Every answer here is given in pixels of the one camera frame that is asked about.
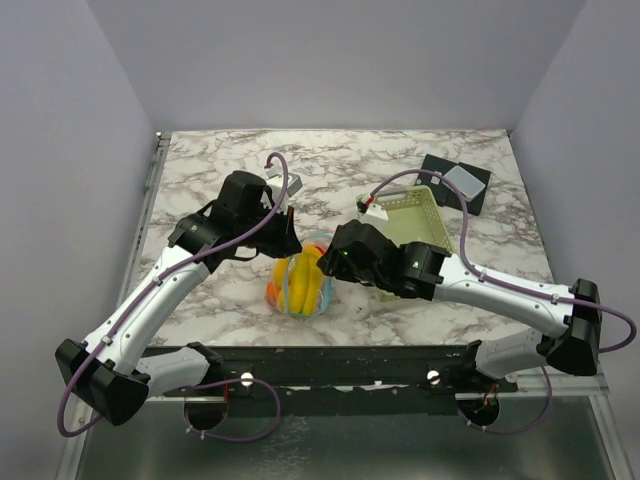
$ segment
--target purple cable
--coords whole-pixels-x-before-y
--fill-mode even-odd
[[[462,207],[462,229],[460,231],[460,259],[462,260],[462,263],[464,263],[464,266],[467,267],[467,269],[471,273],[473,273],[476,277],[480,277],[482,275],[482,272],[480,272],[480,270],[478,270],[469,261],[469,259],[467,258],[467,253],[466,253],[467,228],[469,227],[469,212],[467,210],[467,202],[464,199],[464,196],[462,195],[460,190],[458,190],[458,188],[450,180],[448,180],[443,175],[440,175],[437,172],[432,172],[430,170],[424,170],[424,169],[421,169],[421,168],[413,168],[413,169],[410,169],[410,170],[405,170],[405,171],[400,172],[400,173],[396,173],[395,175],[392,175],[391,177],[387,178],[380,185],[378,185],[376,188],[374,188],[371,191],[370,196],[371,197],[375,197],[380,190],[382,190],[384,187],[386,187],[389,183],[394,181],[396,178],[402,177],[404,175],[411,175],[411,174],[414,174],[414,173],[417,173],[417,174],[426,173],[427,175],[432,175],[432,176],[440,179],[451,190],[453,190],[453,193],[455,193],[456,197],[458,197],[458,201],[460,202],[460,206]],[[504,280],[500,280],[500,279],[492,277],[490,275],[485,275],[484,276],[484,280],[488,281],[489,283],[493,283],[494,285],[498,285],[499,287],[506,288],[508,290],[512,290],[512,291],[517,292],[517,293],[522,293],[524,295],[529,295],[531,297],[540,298],[542,300],[555,301],[553,295],[549,295],[548,293],[538,292],[536,290],[531,290],[530,288],[521,287],[520,285],[514,285],[513,283],[505,282]],[[636,335],[638,334],[638,328],[637,328],[635,322],[631,319],[631,317],[629,317],[628,315],[626,315],[626,314],[624,314],[624,313],[622,313],[622,312],[620,312],[620,311],[618,311],[618,310],[616,310],[614,308],[607,307],[605,305],[600,305],[599,303],[593,303],[593,302],[587,302],[585,300],[579,300],[577,298],[560,297],[560,298],[557,299],[557,301],[560,302],[560,303],[569,303],[571,305],[578,305],[578,306],[581,306],[581,307],[587,307],[587,308],[593,308],[595,310],[600,310],[602,312],[609,313],[610,315],[614,315],[614,316],[620,318],[627,325],[629,325],[629,335],[627,336],[627,338],[625,338],[620,343],[616,343],[615,345],[611,345],[610,347],[601,348],[599,350],[600,353],[608,353],[608,352],[614,352],[616,350],[620,350],[621,348],[624,348],[627,345],[629,345],[631,342],[633,342],[633,340],[636,338]]]
[[[212,432],[208,432],[206,430],[196,430],[195,428],[193,428],[191,426],[191,421],[189,420],[189,412],[185,408],[184,419],[186,420],[187,424],[189,425],[189,429],[187,430],[187,433],[189,433],[189,432],[199,433],[201,437],[215,438],[216,440],[223,440],[225,442],[234,442],[234,443],[255,442],[257,440],[262,440],[263,438],[268,437],[269,435],[271,435],[278,428],[278,426],[280,426],[280,423],[282,422],[282,417],[280,416],[280,413],[282,411],[282,406],[280,404],[280,397],[278,397],[278,392],[276,392],[276,389],[273,388],[271,385],[269,385],[264,380],[260,380],[260,379],[257,379],[257,378],[252,378],[250,380],[249,379],[243,379],[243,378],[232,378],[232,379],[229,379],[229,380],[222,380],[220,382],[209,383],[207,385],[198,385],[196,387],[188,387],[188,389],[189,390],[205,390],[207,388],[217,388],[217,387],[222,387],[224,385],[231,385],[231,384],[234,384],[234,383],[243,383],[243,382],[258,383],[258,384],[262,385],[263,387],[265,387],[267,390],[269,390],[269,393],[271,393],[271,395],[273,395],[273,399],[275,400],[275,403],[276,403],[276,415],[275,415],[275,420],[269,426],[269,428],[267,428],[266,430],[262,431],[261,433],[253,435],[251,437],[230,437],[228,435],[221,435],[219,433],[212,433]]]
[[[282,163],[283,179],[282,179],[282,190],[280,191],[280,195],[276,199],[275,205],[269,211],[269,213],[267,213],[267,215],[260,222],[258,222],[256,226],[247,230],[245,233],[234,238],[233,240],[229,240],[228,242],[218,245],[216,247],[210,248],[209,250],[204,250],[200,253],[197,253],[196,255],[193,255],[192,257],[189,257],[181,262],[176,263],[172,267],[167,268],[164,272],[158,275],[158,278],[160,279],[161,282],[165,278],[167,278],[169,275],[173,274],[175,271],[181,269],[186,265],[189,265],[190,263],[201,260],[204,257],[220,252],[226,248],[232,247],[246,240],[251,235],[255,234],[258,230],[260,230],[262,227],[264,227],[275,216],[275,214],[278,212],[278,209],[280,208],[280,205],[284,201],[285,195],[287,194],[287,187],[289,185],[289,169],[288,169],[286,160],[278,152],[273,152],[267,157],[267,167],[271,166],[271,161],[274,158],[277,158],[278,160],[280,160],[280,163]],[[142,300],[146,298],[146,296],[149,295],[149,293],[158,285],[159,284],[156,284],[156,283],[150,283],[149,285],[147,285],[145,289],[142,292],[140,292],[140,294],[136,298],[133,299],[133,301],[122,313],[120,318],[118,318],[118,320],[113,324],[111,329],[107,332],[106,337],[108,338],[113,337],[113,335],[115,335],[115,333],[122,326],[122,324],[127,320],[127,318],[129,318],[129,315],[131,315],[131,313],[136,309],[136,307],[140,304],[140,302],[142,302]],[[91,361],[94,360],[100,354],[100,352],[104,349],[105,345],[106,344],[104,343],[104,341],[101,341],[96,346],[96,348],[93,349],[93,351],[89,354],[89,356],[84,360],[84,362],[82,362],[82,364],[80,364],[78,369],[75,371],[75,373],[69,380],[69,383],[65,387],[64,392],[62,393],[62,398],[60,399],[60,404],[58,405],[57,426],[58,426],[58,431],[60,432],[60,435],[62,435],[63,437],[70,438],[70,437],[75,437],[77,435],[80,435],[86,432],[87,430],[89,430],[91,427],[93,427],[102,418],[101,416],[96,416],[90,422],[88,422],[87,424],[83,425],[82,427],[80,427],[78,430],[75,430],[75,431],[69,431],[64,426],[64,411],[67,406],[67,402],[69,401],[69,398],[73,393],[73,389],[75,388],[76,384],[78,383],[78,380],[80,379],[82,374],[85,372],[85,370],[87,369]]]
[[[467,416],[462,412],[462,410],[458,409],[458,413],[462,416],[462,418],[466,420],[468,426],[483,433],[491,433],[493,435],[516,435],[518,433],[524,433],[528,432],[529,430],[533,430],[549,417],[549,414],[551,413],[551,406],[553,404],[553,389],[551,388],[551,379],[549,378],[547,369],[544,367],[542,367],[542,374],[544,375],[544,380],[547,383],[547,403],[538,418],[536,418],[529,425],[516,428],[515,430],[499,430],[495,428],[481,427],[480,425],[476,425],[471,420],[469,420]]]

